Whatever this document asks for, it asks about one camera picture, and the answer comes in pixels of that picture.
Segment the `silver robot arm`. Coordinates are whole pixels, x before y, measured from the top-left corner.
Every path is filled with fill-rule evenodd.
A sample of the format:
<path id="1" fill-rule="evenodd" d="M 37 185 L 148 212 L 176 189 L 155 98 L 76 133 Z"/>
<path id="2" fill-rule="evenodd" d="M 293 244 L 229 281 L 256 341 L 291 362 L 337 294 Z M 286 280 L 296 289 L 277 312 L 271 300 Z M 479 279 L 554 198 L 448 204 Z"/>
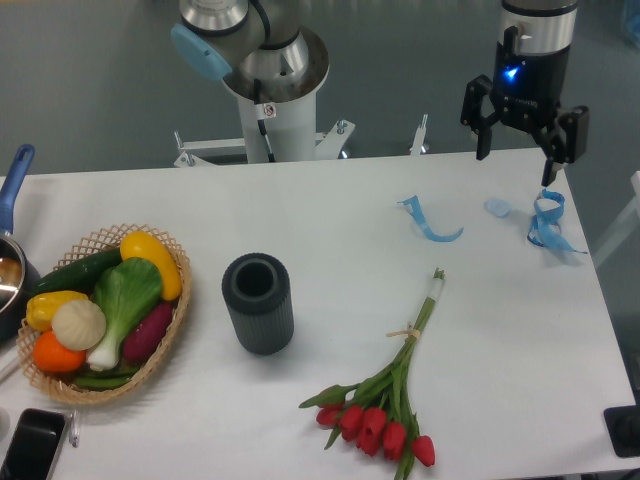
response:
<path id="1" fill-rule="evenodd" d="M 339 121 L 316 129 L 316 94 L 329 71 L 323 41 L 298 19 L 293 1 L 183 1 L 171 40 L 199 75 L 235 96 L 251 163 L 338 159 L 353 132 Z M 560 96 L 573 38 L 574 1 L 505 1 L 494 71 L 471 80 L 460 121 L 491 150 L 492 128 L 528 134 L 545 156 L 544 185 L 586 150 L 589 111 Z"/>

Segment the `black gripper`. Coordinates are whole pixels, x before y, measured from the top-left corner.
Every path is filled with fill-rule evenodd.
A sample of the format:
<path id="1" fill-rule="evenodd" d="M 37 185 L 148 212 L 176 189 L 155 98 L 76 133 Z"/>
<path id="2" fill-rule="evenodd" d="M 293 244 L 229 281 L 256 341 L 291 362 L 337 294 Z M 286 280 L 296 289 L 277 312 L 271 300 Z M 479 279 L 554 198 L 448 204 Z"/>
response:
<path id="1" fill-rule="evenodd" d="M 541 186 L 586 152 L 589 108 L 559 108 L 577 15 L 575 1 L 503 1 L 493 82 L 486 75 L 465 90 L 460 123 L 476 135 L 476 159 L 491 151 L 498 122 L 532 137 L 545 156 Z M 484 99 L 496 112 L 482 113 Z"/>

